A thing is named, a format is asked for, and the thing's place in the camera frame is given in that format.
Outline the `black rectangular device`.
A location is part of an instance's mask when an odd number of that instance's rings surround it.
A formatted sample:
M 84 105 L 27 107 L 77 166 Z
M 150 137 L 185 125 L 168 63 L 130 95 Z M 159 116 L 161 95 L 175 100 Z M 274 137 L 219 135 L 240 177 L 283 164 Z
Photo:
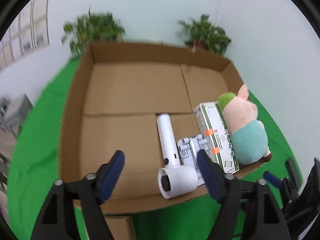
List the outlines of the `black rectangular device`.
M 302 185 L 302 180 L 300 178 L 298 167 L 296 165 L 294 157 L 290 157 L 289 159 L 287 159 L 285 162 L 285 166 L 295 189 L 299 191 Z

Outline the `framed certificate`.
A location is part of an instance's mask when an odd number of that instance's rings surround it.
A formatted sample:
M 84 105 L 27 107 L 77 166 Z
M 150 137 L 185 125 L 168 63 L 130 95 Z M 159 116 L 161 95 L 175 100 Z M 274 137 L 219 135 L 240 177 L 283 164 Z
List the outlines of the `framed certificate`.
M 48 0 L 34 0 L 32 24 L 35 50 L 48 46 Z

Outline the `right potted plant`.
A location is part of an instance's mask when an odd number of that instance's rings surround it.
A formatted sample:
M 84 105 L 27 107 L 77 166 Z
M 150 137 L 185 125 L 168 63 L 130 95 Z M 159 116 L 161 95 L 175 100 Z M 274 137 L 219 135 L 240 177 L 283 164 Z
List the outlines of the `right potted plant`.
M 222 27 L 212 24 L 209 18 L 210 15 L 202 14 L 199 20 L 190 17 L 187 21 L 177 22 L 182 27 L 182 33 L 188 37 L 184 44 L 193 52 L 204 49 L 209 53 L 223 56 L 232 39 Z

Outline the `green white medicine box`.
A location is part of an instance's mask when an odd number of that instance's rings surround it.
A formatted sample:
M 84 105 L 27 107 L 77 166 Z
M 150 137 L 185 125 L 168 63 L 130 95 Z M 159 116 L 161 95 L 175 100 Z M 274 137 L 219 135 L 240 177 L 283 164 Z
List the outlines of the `green white medicine box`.
M 199 104 L 194 109 L 199 130 L 207 140 L 207 154 L 226 173 L 239 171 L 232 138 L 218 102 Z

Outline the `potted plant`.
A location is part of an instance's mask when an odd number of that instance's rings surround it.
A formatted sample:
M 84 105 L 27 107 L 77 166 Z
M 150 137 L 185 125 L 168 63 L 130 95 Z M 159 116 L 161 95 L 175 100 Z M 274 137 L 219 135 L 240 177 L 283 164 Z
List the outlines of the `potted plant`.
M 125 28 L 111 12 L 91 12 L 89 10 L 87 14 L 77 16 L 75 20 L 63 24 L 61 43 L 68 43 L 71 55 L 77 57 L 91 42 L 122 42 L 125 34 Z
M 232 39 L 222 27 L 212 24 L 209 18 L 210 15 L 202 14 L 199 20 L 190 17 L 187 21 L 177 22 L 182 27 L 182 33 L 188 37 L 184 44 L 193 52 L 204 49 L 209 53 L 223 56 Z

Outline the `white handheld fan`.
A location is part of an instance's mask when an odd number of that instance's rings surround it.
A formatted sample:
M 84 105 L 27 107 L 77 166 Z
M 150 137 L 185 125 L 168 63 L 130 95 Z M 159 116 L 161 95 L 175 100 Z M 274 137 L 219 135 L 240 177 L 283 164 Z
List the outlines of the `white handheld fan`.
M 195 168 L 180 163 L 170 116 L 167 113 L 157 117 L 164 167 L 157 173 L 157 183 L 165 199 L 175 198 L 194 191 L 198 177 Z

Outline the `green table cloth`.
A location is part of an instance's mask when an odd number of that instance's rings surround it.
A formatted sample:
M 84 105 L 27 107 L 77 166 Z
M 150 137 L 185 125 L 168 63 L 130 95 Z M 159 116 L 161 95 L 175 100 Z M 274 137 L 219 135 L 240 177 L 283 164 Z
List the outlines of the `green table cloth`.
M 8 176 L 10 227 L 29 239 L 46 195 L 58 177 L 57 148 L 67 93 L 78 65 L 69 61 L 47 85 L 18 137 Z M 136 239 L 206 239 L 220 206 L 210 196 L 132 216 Z

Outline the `left potted plant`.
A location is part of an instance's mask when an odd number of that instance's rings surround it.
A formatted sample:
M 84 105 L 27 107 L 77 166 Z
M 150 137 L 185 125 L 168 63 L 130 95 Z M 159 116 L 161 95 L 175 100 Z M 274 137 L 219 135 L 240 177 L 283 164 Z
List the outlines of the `left potted plant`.
M 89 10 L 87 14 L 77 16 L 75 20 L 63 24 L 61 43 L 68 43 L 71 55 L 77 57 L 91 42 L 122 42 L 125 34 L 125 28 L 111 12 L 91 12 Z

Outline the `pig plush toy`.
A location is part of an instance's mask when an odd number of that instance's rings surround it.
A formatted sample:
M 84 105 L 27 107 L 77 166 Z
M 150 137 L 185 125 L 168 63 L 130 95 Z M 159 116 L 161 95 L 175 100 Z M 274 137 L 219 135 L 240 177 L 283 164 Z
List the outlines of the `pig plush toy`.
M 269 162 L 272 153 L 268 146 L 265 126 L 258 120 L 258 108 L 249 100 L 249 90 L 243 84 L 237 93 L 224 93 L 218 98 L 223 117 L 232 137 L 240 165 L 263 160 Z

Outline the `large open cardboard tray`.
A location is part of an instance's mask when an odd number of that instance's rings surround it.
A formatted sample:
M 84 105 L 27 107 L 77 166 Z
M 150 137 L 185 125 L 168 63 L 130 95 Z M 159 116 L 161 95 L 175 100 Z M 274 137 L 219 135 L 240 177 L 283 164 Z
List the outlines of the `large open cardboard tray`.
M 164 161 L 156 119 L 168 113 L 176 139 L 199 133 L 193 111 L 243 81 L 232 61 L 208 52 L 151 43 L 88 45 L 77 67 L 61 128 L 60 177 L 76 181 L 96 172 L 117 150 L 124 168 L 107 215 L 162 209 L 206 195 L 205 186 L 164 199 L 157 172 Z

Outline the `grey plastic stool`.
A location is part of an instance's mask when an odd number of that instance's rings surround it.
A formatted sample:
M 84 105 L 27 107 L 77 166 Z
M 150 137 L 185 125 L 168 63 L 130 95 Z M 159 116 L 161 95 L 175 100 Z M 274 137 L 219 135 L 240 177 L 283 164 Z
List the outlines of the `grey plastic stool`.
M 1 129 L 9 132 L 17 139 L 18 135 L 14 131 L 14 127 L 22 127 L 28 116 L 28 112 L 33 108 L 33 104 L 26 94 L 9 100 L 1 96 Z

